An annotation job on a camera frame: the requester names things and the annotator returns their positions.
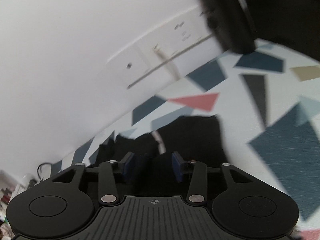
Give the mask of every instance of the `crosshair symbol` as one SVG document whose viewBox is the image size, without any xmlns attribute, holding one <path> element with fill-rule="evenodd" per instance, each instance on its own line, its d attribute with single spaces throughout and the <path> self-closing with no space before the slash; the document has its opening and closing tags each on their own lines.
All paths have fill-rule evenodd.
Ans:
<svg viewBox="0 0 320 240">
<path fill-rule="evenodd" d="M 161 201 L 154 199 L 154 200 L 151 200 L 150 202 L 151 202 L 153 205 L 155 205 L 155 204 L 158 204 L 158 203 L 161 202 Z"/>
</svg>

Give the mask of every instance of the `blue geometric shape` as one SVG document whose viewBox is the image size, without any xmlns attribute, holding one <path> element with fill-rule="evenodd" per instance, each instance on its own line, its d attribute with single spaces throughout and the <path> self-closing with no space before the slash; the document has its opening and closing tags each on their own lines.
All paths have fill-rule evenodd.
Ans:
<svg viewBox="0 0 320 240">
<path fill-rule="evenodd" d="M 250 54 L 244 54 L 239 59 L 235 67 L 247 67 L 283 72 L 283 60 L 261 52 L 254 51 Z"/>
<path fill-rule="evenodd" d="M 62 166 L 62 160 L 58 161 L 57 163 L 54 163 L 51 165 L 51 173 L 50 176 L 53 176 L 61 171 Z"/>
<path fill-rule="evenodd" d="M 273 44 L 273 43 L 268 43 L 268 44 L 265 44 L 265 45 L 261 45 L 261 46 L 259 46 L 258 48 L 259 49 L 273 49 L 273 47 L 274 47 L 275 45 Z"/>
<path fill-rule="evenodd" d="M 217 60 L 207 62 L 187 76 L 205 91 L 210 90 L 226 79 Z"/>
<path fill-rule="evenodd" d="M 101 143 L 102 145 L 107 145 L 109 139 L 114 140 L 115 139 L 115 131 L 113 131 L 107 139 L 105 139 L 105 141 L 103 143 Z M 98 152 L 99 152 L 99 147 L 98 149 L 95 150 L 95 152 L 89 157 L 89 161 L 90 164 L 94 164 L 96 162 L 97 156 L 98 156 Z"/>
<path fill-rule="evenodd" d="M 319 101 L 300 96 L 300 104 L 309 121 L 320 113 Z"/>
<path fill-rule="evenodd" d="M 175 110 L 171 113 L 165 114 L 157 119 L 154 119 L 151 122 L 151 129 L 152 129 L 152 131 L 158 130 L 159 128 L 176 120 L 179 116 L 191 115 L 192 111 L 193 111 L 193 108 L 185 106 L 185 107 L 180 108 L 178 110 Z"/>
<path fill-rule="evenodd" d="M 301 125 L 305 124 L 306 122 L 308 122 L 308 117 L 304 113 L 304 110 L 303 110 L 301 104 L 298 104 L 298 108 L 297 108 L 297 126 L 301 126 Z"/>
<path fill-rule="evenodd" d="M 89 150 L 89 147 L 93 141 L 93 138 L 91 140 L 87 141 L 84 145 L 82 145 L 78 149 L 76 149 L 75 154 L 73 155 L 71 165 L 73 165 L 75 163 L 81 163 L 83 161 L 83 158 L 85 157 L 87 151 Z"/>
<path fill-rule="evenodd" d="M 320 205 L 320 143 L 309 122 L 296 126 L 299 111 L 297 104 L 250 145 L 308 218 Z"/>
<path fill-rule="evenodd" d="M 133 128 L 133 129 L 130 129 L 130 130 L 127 130 L 127 131 L 123 131 L 123 132 L 120 132 L 120 134 L 121 134 L 123 137 L 129 138 L 130 135 L 132 135 L 133 132 L 134 132 L 136 129 L 137 129 L 137 128 Z"/>
<path fill-rule="evenodd" d="M 132 125 L 139 122 L 152 111 L 164 104 L 166 101 L 157 96 L 153 96 L 132 111 Z"/>
</svg>

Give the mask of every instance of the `black hole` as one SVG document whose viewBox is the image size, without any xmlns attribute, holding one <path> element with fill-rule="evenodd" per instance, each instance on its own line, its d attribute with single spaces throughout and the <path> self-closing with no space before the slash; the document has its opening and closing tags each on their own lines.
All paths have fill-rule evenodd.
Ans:
<svg viewBox="0 0 320 240">
<path fill-rule="evenodd" d="M 52 182 L 70 183 L 72 181 L 75 173 L 76 173 L 75 170 L 67 171 L 67 172 L 61 174 L 61 176 L 55 178 Z"/>
<path fill-rule="evenodd" d="M 235 183 L 247 183 L 247 182 L 252 182 L 249 180 L 246 176 L 242 175 L 241 173 L 235 171 L 235 170 L 230 170 L 231 176 L 233 178 L 233 181 Z"/>
</svg>

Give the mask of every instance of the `silver screw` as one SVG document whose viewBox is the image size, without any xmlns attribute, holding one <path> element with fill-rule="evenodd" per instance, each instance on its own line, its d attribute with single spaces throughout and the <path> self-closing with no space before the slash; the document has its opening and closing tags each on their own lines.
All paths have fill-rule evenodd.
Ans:
<svg viewBox="0 0 320 240">
<path fill-rule="evenodd" d="M 101 197 L 101 201 L 103 201 L 105 203 L 112 203 L 116 200 L 117 200 L 117 197 L 113 196 L 113 195 L 104 195 Z"/>
<path fill-rule="evenodd" d="M 189 197 L 189 200 L 191 202 L 194 202 L 194 203 L 200 203 L 202 201 L 204 201 L 204 196 L 201 196 L 201 195 L 191 195 Z"/>
</svg>

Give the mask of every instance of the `white wall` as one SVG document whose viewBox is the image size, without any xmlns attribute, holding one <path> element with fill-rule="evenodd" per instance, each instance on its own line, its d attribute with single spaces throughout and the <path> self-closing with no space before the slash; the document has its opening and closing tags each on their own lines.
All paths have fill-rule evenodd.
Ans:
<svg viewBox="0 0 320 240">
<path fill-rule="evenodd" d="M 160 69 L 126 90 L 97 74 L 126 44 L 198 3 L 0 0 L 0 169 L 35 173 L 173 82 Z M 176 63 L 186 74 L 219 53 L 211 39 Z"/>
</svg>

